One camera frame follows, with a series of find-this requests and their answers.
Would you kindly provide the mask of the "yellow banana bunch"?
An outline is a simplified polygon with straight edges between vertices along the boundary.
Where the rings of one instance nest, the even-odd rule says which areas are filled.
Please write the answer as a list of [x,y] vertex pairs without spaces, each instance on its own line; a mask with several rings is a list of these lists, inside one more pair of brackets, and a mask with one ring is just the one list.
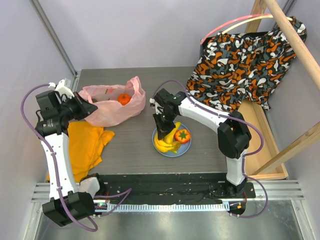
[[173,152],[174,154],[178,153],[178,149],[181,147],[181,143],[175,140],[175,133],[178,131],[181,126],[180,122],[174,123],[175,127],[173,130],[166,135],[163,139],[158,139],[158,131],[155,131],[155,136],[153,137],[153,143],[155,148],[161,153]]

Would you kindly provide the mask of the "red orange persimmon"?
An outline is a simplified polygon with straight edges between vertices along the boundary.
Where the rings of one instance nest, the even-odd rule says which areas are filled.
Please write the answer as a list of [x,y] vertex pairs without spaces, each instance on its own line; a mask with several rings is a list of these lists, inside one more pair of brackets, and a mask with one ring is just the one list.
[[191,140],[191,134],[186,128],[182,128],[174,134],[174,139],[181,144],[187,144]]

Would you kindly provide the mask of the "pink plastic bag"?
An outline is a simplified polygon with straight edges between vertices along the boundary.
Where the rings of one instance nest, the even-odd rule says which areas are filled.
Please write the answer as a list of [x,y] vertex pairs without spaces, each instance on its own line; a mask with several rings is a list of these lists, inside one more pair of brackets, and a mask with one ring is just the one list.
[[[141,81],[135,76],[125,85],[90,85],[85,86],[78,93],[98,109],[85,120],[95,127],[113,127],[134,117],[142,112],[146,106],[146,92]],[[120,94],[129,94],[131,100],[126,105],[121,105],[117,98]]]

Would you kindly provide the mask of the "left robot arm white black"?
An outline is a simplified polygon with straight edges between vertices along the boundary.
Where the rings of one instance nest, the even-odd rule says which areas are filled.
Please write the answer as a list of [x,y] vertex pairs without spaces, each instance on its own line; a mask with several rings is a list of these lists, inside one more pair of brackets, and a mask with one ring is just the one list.
[[68,127],[97,107],[71,90],[48,90],[36,96],[39,106],[35,127],[45,151],[50,178],[49,201],[42,205],[45,216],[60,227],[89,217],[95,212],[94,198],[102,199],[107,188],[95,173],[76,183],[70,154]]

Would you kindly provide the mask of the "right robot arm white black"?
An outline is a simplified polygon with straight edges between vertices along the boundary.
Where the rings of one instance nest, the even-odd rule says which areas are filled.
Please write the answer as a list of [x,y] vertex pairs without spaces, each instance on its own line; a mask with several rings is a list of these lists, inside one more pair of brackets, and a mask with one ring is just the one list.
[[213,130],[217,134],[218,148],[226,157],[226,193],[233,198],[243,193],[248,179],[243,174],[242,157],[247,153],[252,136],[241,113],[223,113],[200,103],[187,93],[179,91],[173,95],[164,88],[149,102],[155,108],[153,118],[159,140],[173,131],[177,116],[193,119]]

